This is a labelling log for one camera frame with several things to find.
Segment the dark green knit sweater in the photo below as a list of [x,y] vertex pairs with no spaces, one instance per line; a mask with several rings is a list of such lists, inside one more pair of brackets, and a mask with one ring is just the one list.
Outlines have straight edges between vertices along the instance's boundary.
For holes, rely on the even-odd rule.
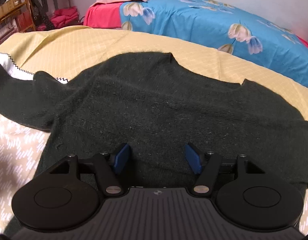
[[[195,74],[170,53],[120,54],[67,83],[18,79],[3,58],[0,114],[50,133],[5,239],[304,239],[308,121],[280,95]],[[222,157],[207,197],[192,192],[189,142]],[[124,194],[106,197],[92,157],[122,143]]]

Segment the red clothes pile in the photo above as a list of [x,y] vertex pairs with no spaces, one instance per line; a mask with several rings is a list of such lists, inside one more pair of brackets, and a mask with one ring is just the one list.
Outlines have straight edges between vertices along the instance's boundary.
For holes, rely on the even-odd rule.
[[70,26],[71,24],[77,24],[79,23],[80,19],[78,9],[74,6],[55,10],[51,17],[48,18],[48,20],[52,24],[52,27],[47,27],[47,25],[42,22],[37,27],[37,30],[45,31],[50,29],[60,29]]

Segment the yellow and white patterned bedspread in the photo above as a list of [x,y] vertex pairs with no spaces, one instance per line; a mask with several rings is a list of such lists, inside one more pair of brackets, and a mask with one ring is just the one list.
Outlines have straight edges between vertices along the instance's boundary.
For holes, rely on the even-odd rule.
[[[70,80],[86,68],[126,52],[172,53],[180,65],[200,75],[226,82],[255,81],[281,95],[308,121],[308,89],[272,70],[216,49],[177,38],[122,30],[66,27],[14,34],[0,45],[5,61],[22,75],[43,70]],[[12,122],[0,115],[0,234],[13,213],[13,194],[37,169],[48,133]]]

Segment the blue floral quilt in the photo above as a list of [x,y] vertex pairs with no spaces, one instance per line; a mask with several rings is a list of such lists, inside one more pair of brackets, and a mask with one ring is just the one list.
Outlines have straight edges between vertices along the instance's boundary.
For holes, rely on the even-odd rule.
[[308,48],[289,29],[214,0],[125,2],[121,27],[216,48],[308,88]]

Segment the red bed sheet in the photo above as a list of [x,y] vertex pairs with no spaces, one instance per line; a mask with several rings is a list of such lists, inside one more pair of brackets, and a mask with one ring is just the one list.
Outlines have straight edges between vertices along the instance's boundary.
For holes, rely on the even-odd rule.
[[87,9],[83,25],[91,28],[121,28],[120,6],[122,3],[95,4]]

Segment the wooden shelf rack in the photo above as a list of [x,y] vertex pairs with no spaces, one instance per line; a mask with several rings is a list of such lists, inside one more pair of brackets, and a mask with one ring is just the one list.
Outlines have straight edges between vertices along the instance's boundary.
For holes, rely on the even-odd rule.
[[0,5],[0,44],[14,33],[36,31],[31,0],[6,0]]

